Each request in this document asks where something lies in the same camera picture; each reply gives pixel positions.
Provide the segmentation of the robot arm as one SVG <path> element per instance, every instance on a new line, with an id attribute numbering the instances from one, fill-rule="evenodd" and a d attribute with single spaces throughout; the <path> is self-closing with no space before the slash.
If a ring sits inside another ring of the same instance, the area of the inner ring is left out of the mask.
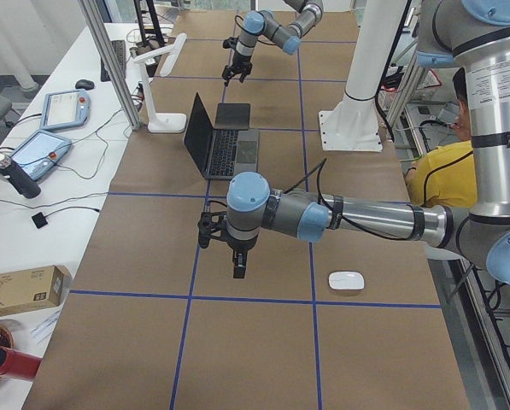
<path id="1" fill-rule="evenodd" d="M 294 54 L 301 39 L 316 26 L 323 17 L 324 4 L 322 1 L 285 1 L 298 16 L 294 21 L 284 26 L 277 22 L 271 11 L 252 10 L 243 18 L 243 25 L 237 37 L 229 37 L 223 41 L 223 48 L 233 50 L 232 63 L 225 65 L 221 74 L 224 85 L 239 77 L 243 83 L 252 71 L 252 55 L 259 37 L 266 38 L 271 44 L 279 47 L 288 55 Z"/>
<path id="2" fill-rule="evenodd" d="M 470 208 L 401 202 L 395 151 L 378 138 L 372 104 L 406 10 L 405 1 L 367 3 L 343 100 L 319 115 L 322 147 L 346 161 L 351 197 L 273 189 L 252 172 L 232 179 L 222 236 L 235 277 L 260 229 L 314 243 L 342 228 L 447 249 L 510 284 L 510 1 L 424 1 L 420 9 L 417 63 L 466 71 L 478 188 Z"/>

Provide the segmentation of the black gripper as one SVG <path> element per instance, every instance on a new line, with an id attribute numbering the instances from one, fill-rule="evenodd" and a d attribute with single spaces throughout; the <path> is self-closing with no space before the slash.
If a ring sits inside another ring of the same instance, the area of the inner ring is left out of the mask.
<path id="1" fill-rule="evenodd" d="M 251 75 L 252 68 L 253 64 L 251 61 L 251 56 L 244 56 L 234 52 L 232 56 L 232 63 L 228 66 L 225 66 L 222 72 L 224 86 L 229 85 L 231 79 L 233 78 L 233 73 L 241 73 L 239 82 L 243 83 L 245 79 Z"/>
<path id="2" fill-rule="evenodd" d="M 233 278 L 245 278 L 247 268 L 248 252 L 254 248 L 257 236 L 249 239 L 238 239 L 231 235 L 226 239 L 228 246 L 232 249 Z"/>

